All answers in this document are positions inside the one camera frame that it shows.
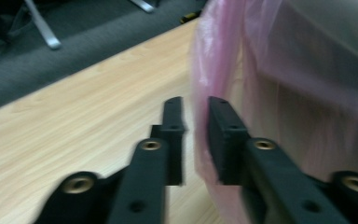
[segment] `floor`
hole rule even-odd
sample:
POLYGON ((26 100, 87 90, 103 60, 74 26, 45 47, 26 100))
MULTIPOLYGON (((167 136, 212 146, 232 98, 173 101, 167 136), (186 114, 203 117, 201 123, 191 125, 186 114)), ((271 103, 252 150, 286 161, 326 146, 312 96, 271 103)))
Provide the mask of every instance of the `floor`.
POLYGON ((161 0, 147 14, 128 0, 70 0, 44 10, 62 48, 49 49, 32 24, 15 38, 0 56, 0 106, 167 32, 204 5, 161 0))

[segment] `translucent plastic bag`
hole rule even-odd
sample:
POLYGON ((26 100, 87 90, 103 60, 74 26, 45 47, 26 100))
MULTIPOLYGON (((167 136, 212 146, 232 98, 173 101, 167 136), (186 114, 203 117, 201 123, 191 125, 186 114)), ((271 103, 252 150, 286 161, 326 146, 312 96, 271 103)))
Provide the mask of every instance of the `translucent plastic bag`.
POLYGON ((205 142, 208 96, 230 100, 253 137, 303 172, 358 172, 358 1, 210 0, 192 52, 196 166, 221 216, 246 223, 205 142))

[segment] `chair leg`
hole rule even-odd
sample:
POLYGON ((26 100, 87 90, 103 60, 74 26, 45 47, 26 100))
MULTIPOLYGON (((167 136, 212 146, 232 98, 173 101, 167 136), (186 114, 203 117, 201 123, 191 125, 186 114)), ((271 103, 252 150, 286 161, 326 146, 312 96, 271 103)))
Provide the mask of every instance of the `chair leg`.
POLYGON ((146 3, 144 0, 130 0, 133 4, 143 9, 145 12, 150 13, 154 11, 154 7, 146 3))
POLYGON ((36 25, 39 33, 43 36, 48 47, 51 49, 59 49, 61 46, 60 40, 55 36, 55 34, 51 31, 50 27, 40 15, 39 11, 34 4, 34 0, 24 0, 27 7, 30 9, 33 22, 36 25))

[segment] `pink plastic bag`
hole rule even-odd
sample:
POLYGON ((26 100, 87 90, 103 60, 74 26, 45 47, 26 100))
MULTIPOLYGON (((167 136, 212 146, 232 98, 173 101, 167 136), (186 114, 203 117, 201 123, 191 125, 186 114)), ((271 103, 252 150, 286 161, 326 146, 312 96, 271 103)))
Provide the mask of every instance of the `pink plastic bag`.
POLYGON ((358 21, 351 19, 358 5, 332 2, 210 0, 199 20, 196 166, 227 223, 248 219, 239 187, 217 183, 205 142, 208 96, 230 100, 253 137, 278 142, 304 173, 327 180, 358 172, 358 21), (318 21, 324 11, 326 24, 318 21))

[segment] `wooden table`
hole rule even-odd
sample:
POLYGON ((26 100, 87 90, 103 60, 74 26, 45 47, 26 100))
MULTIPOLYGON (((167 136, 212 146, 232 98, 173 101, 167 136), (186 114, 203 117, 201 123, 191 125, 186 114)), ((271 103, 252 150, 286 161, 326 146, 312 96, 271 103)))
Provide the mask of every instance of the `wooden table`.
POLYGON ((196 23, 183 25, 0 108, 0 223, 30 223, 77 171, 111 175, 183 96, 186 185, 170 188, 170 223, 223 223, 194 171, 188 68, 196 23))

